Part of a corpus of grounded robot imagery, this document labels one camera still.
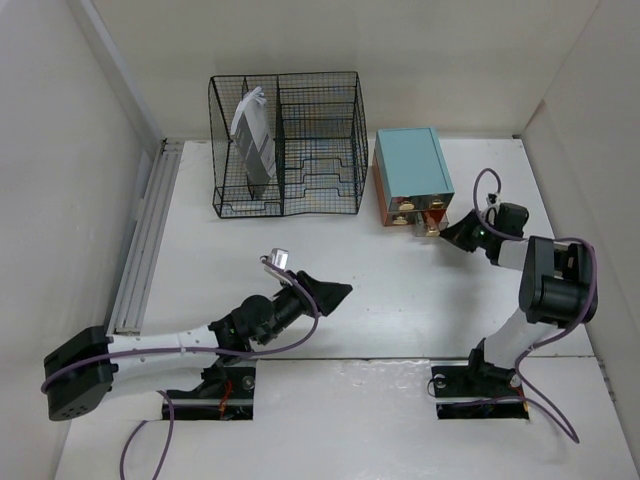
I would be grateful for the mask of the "blue and orange drawer box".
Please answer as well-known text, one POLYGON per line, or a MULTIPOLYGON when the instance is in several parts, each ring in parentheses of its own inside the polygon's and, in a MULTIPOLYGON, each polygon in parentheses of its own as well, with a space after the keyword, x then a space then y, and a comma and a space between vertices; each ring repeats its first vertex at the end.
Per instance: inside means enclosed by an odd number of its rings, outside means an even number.
POLYGON ((418 237, 447 228, 455 189, 436 128, 379 130, 372 172, 384 226, 412 226, 418 237))

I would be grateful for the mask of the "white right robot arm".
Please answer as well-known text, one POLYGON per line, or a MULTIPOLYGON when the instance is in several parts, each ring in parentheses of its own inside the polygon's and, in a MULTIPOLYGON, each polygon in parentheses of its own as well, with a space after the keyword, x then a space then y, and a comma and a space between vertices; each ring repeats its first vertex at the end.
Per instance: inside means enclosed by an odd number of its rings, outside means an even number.
POLYGON ((523 354, 590 321, 597 309, 593 248, 578 239, 525 238, 528 219, 523 206, 493 203, 440 233, 465 252, 481 249, 492 265, 521 273, 515 312, 480 341, 463 369, 465 386, 477 394, 510 382, 523 354))

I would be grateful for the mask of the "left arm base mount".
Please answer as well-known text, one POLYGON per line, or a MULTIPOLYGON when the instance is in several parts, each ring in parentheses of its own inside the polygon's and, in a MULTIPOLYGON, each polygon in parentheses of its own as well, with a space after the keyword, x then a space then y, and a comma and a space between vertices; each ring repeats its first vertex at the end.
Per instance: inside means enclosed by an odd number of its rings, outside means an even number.
POLYGON ((254 414, 256 361, 212 367, 191 391, 169 390, 174 419, 181 421, 250 421, 254 414))

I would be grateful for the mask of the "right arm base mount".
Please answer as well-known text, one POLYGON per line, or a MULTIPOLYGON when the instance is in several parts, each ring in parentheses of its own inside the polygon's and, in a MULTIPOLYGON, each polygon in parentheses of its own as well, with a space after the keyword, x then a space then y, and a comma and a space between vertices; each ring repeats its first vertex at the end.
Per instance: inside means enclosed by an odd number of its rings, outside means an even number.
POLYGON ((473 380, 466 365, 436 364, 431 367, 431 393, 436 398, 439 420, 528 420, 522 389, 509 380, 473 380))

